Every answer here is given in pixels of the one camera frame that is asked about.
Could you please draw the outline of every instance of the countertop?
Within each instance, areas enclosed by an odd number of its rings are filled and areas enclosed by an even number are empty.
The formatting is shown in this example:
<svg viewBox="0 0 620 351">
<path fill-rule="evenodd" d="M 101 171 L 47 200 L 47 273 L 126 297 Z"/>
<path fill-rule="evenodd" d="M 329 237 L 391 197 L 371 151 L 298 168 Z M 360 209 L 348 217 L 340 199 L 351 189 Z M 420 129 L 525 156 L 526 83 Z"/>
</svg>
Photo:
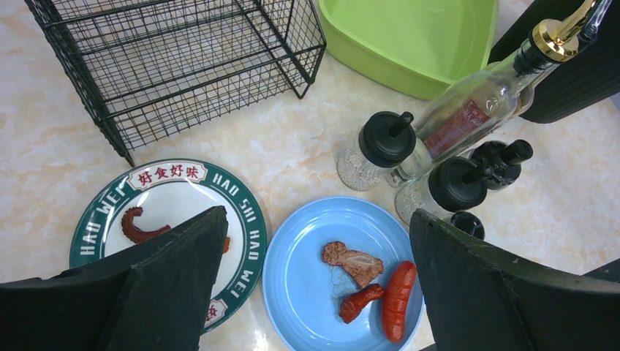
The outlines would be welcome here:
<svg viewBox="0 0 620 351">
<path fill-rule="evenodd" d="M 529 1 L 502 0 L 497 36 Z M 0 282 L 68 268 L 75 225 L 93 196 L 129 169 L 87 115 L 22 1 L 0 9 Z M 234 173 L 260 202 L 269 236 L 296 208 L 349 195 L 395 214 L 396 191 L 355 192 L 336 158 L 380 110 L 418 116 L 427 102 L 381 86 L 325 55 L 306 97 L 280 94 L 139 148 L 137 164 L 203 159 Z M 582 274 L 620 257 L 620 114 L 608 100 L 555 124 L 513 119 L 493 139 L 528 140 L 534 158 L 519 181 L 473 210 L 487 241 L 552 268 Z M 408 350 L 433 342 L 426 315 Z M 201 350 L 285 350 L 260 286 Z"/>
</svg>

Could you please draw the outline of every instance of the spice shaker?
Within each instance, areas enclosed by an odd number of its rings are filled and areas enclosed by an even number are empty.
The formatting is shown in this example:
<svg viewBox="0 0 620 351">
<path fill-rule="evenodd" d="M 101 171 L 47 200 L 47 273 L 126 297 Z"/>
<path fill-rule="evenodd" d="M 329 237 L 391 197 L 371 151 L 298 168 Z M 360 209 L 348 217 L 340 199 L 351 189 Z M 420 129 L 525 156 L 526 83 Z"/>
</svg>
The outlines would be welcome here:
<svg viewBox="0 0 620 351">
<path fill-rule="evenodd" d="M 396 212 L 403 222 L 409 223 L 418 208 L 439 218 L 469 210 L 486 198 L 484 180 L 491 174 L 492 169 L 487 165 L 476 165 L 463 157 L 450 157 L 396 194 Z"/>
<path fill-rule="evenodd" d="M 342 182 L 364 192 L 401 164 L 415 148 L 412 121 L 409 112 L 375 113 L 338 160 L 336 169 Z"/>
<path fill-rule="evenodd" d="M 515 140 L 510 145 L 501 141 L 488 141 L 478 146 L 469 159 L 479 165 L 490 165 L 493 175 L 485 180 L 489 190 L 499 191 L 514 183 L 521 175 L 521 163 L 534 155 L 532 146 L 525 140 Z"/>
<path fill-rule="evenodd" d="M 450 223 L 454 228 L 465 232 L 475 238 L 484 240 L 485 232 L 482 221 L 474 214 L 466 211 L 459 211 L 449 217 L 444 218 L 444 221 Z"/>
</svg>

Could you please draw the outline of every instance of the red sausage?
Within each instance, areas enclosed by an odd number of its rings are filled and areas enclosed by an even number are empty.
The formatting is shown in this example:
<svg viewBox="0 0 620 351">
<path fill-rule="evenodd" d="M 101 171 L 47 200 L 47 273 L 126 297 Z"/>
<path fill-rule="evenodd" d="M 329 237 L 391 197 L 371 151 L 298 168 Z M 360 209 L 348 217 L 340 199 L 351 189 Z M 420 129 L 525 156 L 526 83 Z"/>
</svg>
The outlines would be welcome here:
<svg viewBox="0 0 620 351">
<path fill-rule="evenodd" d="M 415 282 L 417 269 L 410 261 L 403 261 L 394 271 L 383 296 L 381 321 L 387 340 L 399 342 L 405 331 L 405 313 Z"/>
<path fill-rule="evenodd" d="M 381 285 L 370 284 L 365 287 L 364 290 L 347 296 L 340 304 L 339 316 L 346 324 L 351 323 L 360 315 L 364 307 L 366 307 L 370 301 L 380 299 L 384 292 Z"/>
<path fill-rule="evenodd" d="M 226 241 L 224 242 L 224 253 L 228 252 L 228 248 L 230 247 L 230 237 L 226 237 Z"/>
</svg>

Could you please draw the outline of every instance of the plate rim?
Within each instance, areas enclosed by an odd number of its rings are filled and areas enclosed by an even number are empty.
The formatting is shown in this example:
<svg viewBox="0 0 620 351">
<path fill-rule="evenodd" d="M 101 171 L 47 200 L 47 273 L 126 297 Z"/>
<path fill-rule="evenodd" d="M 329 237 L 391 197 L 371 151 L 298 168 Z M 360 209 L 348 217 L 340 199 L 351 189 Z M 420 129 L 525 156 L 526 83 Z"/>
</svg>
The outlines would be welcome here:
<svg viewBox="0 0 620 351">
<path fill-rule="evenodd" d="M 390 217 L 400 228 L 403 229 L 405 235 L 407 235 L 407 237 L 409 237 L 409 232 L 407 231 L 407 229 L 402 225 L 402 223 L 400 223 L 399 220 L 397 220 L 394 215 L 392 215 L 390 212 L 388 212 L 387 210 L 385 210 L 384 208 L 382 208 L 381 206 L 378 206 L 368 200 L 364 200 L 364 199 L 360 199 L 359 197 L 353 197 L 353 196 L 342 196 L 342 195 L 336 195 L 336 196 L 328 196 L 328 197 L 322 197 L 320 199 L 316 199 L 313 200 L 305 205 L 302 205 L 300 208 L 298 208 L 297 210 L 293 211 L 283 222 L 282 224 L 278 227 L 278 230 L 276 230 L 276 232 L 273 234 L 273 237 L 271 238 L 271 240 L 269 241 L 269 247 L 267 248 L 267 254 L 265 255 L 265 261 L 263 262 L 262 266 L 263 266 L 263 270 L 262 270 L 262 298 L 263 298 L 263 302 L 265 303 L 265 309 L 267 309 L 267 314 L 269 316 L 269 320 L 271 321 L 271 325 L 273 326 L 274 329 L 276 329 L 276 332 L 278 333 L 278 336 L 280 337 L 280 340 L 282 340 L 282 342 L 284 342 L 284 344 L 290 349 L 290 350 L 295 350 L 295 348 L 293 346 L 291 346 L 291 344 L 282 336 L 282 332 L 280 331 L 280 328 L 278 328 L 278 326 L 276 325 L 276 323 L 273 322 L 273 315 L 271 314 L 271 308 L 269 307 L 269 303 L 267 302 L 267 294 L 265 293 L 265 285 L 267 284 L 267 279 L 265 278 L 267 275 L 267 263 L 269 262 L 269 257 L 270 257 L 270 253 L 273 252 L 272 248 L 273 245 L 271 245 L 273 243 L 273 241 L 276 239 L 277 235 L 281 232 L 281 229 L 286 225 L 286 223 L 288 223 L 289 220 L 291 220 L 295 215 L 297 215 L 298 212 L 301 212 L 302 210 L 306 209 L 307 207 L 314 205 L 315 203 L 321 203 L 323 201 L 330 201 L 330 200 L 354 200 L 354 201 L 358 201 L 360 203 L 364 203 L 366 205 L 370 205 L 372 207 L 377 208 L 378 210 L 380 210 L 381 212 L 383 212 L 384 214 L 387 214 L 388 217 Z M 418 328 L 420 327 L 420 322 L 422 320 L 422 316 L 424 315 L 424 309 L 426 307 L 425 301 L 424 301 L 424 294 L 422 294 L 422 301 L 421 301 L 421 307 L 420 307 L 420 315 L 417 316 L 417 321 L 415 322 L 415 326 L 413 328 L 413 331 L 411 332 L 411 335 L 409 335 L 409 337 L 407 338 L 407 340 L 405 340 L 405 342 L 403 343 L 403 346 L 399 349 L 399 350 L 403 350 L 405 347 L 407 347 L 407 345 L 409 345 L 411 343 L 411 340 L 413 340 L 413 337 L 415 336 L 415 333 L 417 332 Z"/>
<path fill-rule="evenodd" d="M 85 220 L 85 218 L 92 212 L 94 211 L 94 206 L 98 203 L 98 201 L 102 198 L 103 195 L 107 194 L 107 192 L 109 192 L 112 188 L 114 184 L 117 184 L 118 182 L 122 181 L 123 179 L 126 179 L 127 181 L 129 181 L 129 179 L 131 178 L 131 174 L 133 172 L 135 172 L 136 170 L 141 170 L 144 169 L 146 167 L 150 167 L 152 165 L 157 165 L 157 164 L 161 164 L 161 163 L 174 163 L 174 162 L 189 162 L 189 163 L 196 163 L 196 164 L 201 164 L 204 165 L 205 167 L 212 167 L 212 169 L 217 169 L 222 171 L 223 173 L 225 173 L 225 175 L 231 177 L 231 180 L 236 181 L 239 185 L 240 185 L 240 190 L 245 190 L 245 193 L 247 193 L 249 196 L 251 196 L 252 198 L 250 199 L 251 201 L 254 202 L 254 204 L 256 205 L 256 207 L 254 208 L 254 213 L 256 215 L 256 219 L 257 219 L 257 226 L 260 228 L 260 232 L 261 235 L 258 239 L 258 241 L 261 244 L 261 248 L 258 249 L 258 251 L 261 253 L 262 256 L 262 262 L 258 262 L 257 264 L 257 270 L 256 270 L 256 279 L 253 279 L 253 281 L 251 283 L 246 284 L 246 289 L 244 290 L 243 294 L 245 294 L 245 298 L 243 300 L 239 300 L 239 302 L 237 302 L 234 305 L 234 308 L 231 308 L 231 306 L 228 306 L 225 304 L 225 302 L 223 301 L 223 299 L 219 299 L 217 300 L 217 296 L 215 296 L 214 298 L 211 299 L 211 304 L 214 301 L 220 301 L 220 303 L 223 303 L 226 306 L 226 314 L 224 316 L 222 316 L 220 319 L 218 319 L 216 322 L 214 322 L 213 324 L 205 327 L 202 327 L 202 334 L 207 333 L 209 331 L 212 331 L 213 329 L 217 328 L 218 326 L 220 326 L 221 324 L 223 324 L 224 322 L 226 322 L 228 319 L 230 319 L 241 307 L 242 305 L 244 305 L 248 299 L 250 298 L 250 295 L 252 295 L 252 293 L 254 292 L 254 289 L 256 289 L 256 286 L 258 286 L 259 280 L 261 280 L 262 278 L 262 269 L 265 266 L 265 259 L 267 257 L 267 250 L 268 250 L 268 232 L 267 232 L 267 224 L 265 221 L 265 217 L 263 215 L 262 209 L 260 207 L 260 204 L 257 200 L 257 198 L 254 196 L 254 193 L 250 190 L 250 188 L 248 188 L 248 186 L 242 182 L 242 180 L 240 178 L 238 178 L 236 175 L 234 175 L 233 173 L 229 172 L 228 170 L 215 165 L 213 163 L 207 162 L 207 161 L 203 161 L 203 160 L 199 160 L 199 159 L 191 159 L 191 158 L 186 158 L 186 157 L 170 157 L 170 158 L 165 158 L 165 159 L 156 159 L 154 161 L 151 162 L 146 162 L 143 163 L 141 165 L 138 165 L 136 167 L 132 167 L 131 169 L 123 172 L 121 175 L 117 176 L 116 178 L 114 178 L 112 181 L 108 182 L 104 187 L 101 188 L 101 190 L 99 190 L 97 192 L 96 195 L 93 196 L 93 199 L 88 203 L 88 205 L 84 208 L 82 215 L 80 216 L 79 220 L 77 221 L 77 224 L 75 225 L 75 229 L 73 230 L 73 234 L 71 237 L 71 243 L 69 245 L 69 254 L 68 254 L 68 263 L 69 263 L 69 269 L 71 268 L 76 268 L 79 267 L 81 264 L 75 264 L 72 263 L 72 253 L 76 250 L 76 248 L 74 247 L 75 245 L 75 239 L 78 235 L 78 233 L 82 233 L 83 230 L 80 229 L 80 224 Z M 162 184 L 155 184 L 154 187 L 160 186 L 160 185 L 164 185 L 165 183 Z M 228 197 L 220 194 L 235 210 L 238 210 L 238 206 L 237 204 L 235 204 L 234 202 L 232 202 L 232 200 L 229 200 Z M 238 218 L 239 222 L 241 223 L 241 229 L 242 231 L 246 232 L 246 223 L 244 222 L 243 218 Z M 242 233 L 244 239 L 247 237 L 248 233 Z M 107 232 L 103 232 L 102 236 L 107 236 Z M 105 245 L 105 240 L 102 238 L 101 242 L 103 243 L 103 245 Z M 235 275 L 233 276 L 233 278 L 231 279 L 231 282 L 229 284 L 227 284 L 227 286 L 222 290 L 222 292 L 226 291 L 226 289 L 230 286 L 230 284 L 234 284 L 234 282 L 236 280 L 238 280 L 238 276 L 240 274 L 238 274 L 239 272 L 241 272 L 241 268 L 243 267 L 241 264 L 244 261 L 244 257 L 242 256 L 241 261 L 239 262 L 239 266 L 236 268 L 236 272 Z"/>
</svg>

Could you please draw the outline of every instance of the black wire rack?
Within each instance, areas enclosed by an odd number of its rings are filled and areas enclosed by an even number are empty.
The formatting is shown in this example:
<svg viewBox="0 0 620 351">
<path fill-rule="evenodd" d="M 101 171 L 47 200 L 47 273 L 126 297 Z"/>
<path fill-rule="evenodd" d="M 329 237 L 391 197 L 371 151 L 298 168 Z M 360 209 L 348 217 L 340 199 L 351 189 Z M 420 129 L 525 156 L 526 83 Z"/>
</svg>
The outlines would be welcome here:
<svg viewBox="0 0 620 351">
<path fill-rule="evenodd" d="M 312 0 L 26 0 L 110 144 L 129 150 L 314 82 Z"/>
</svg>

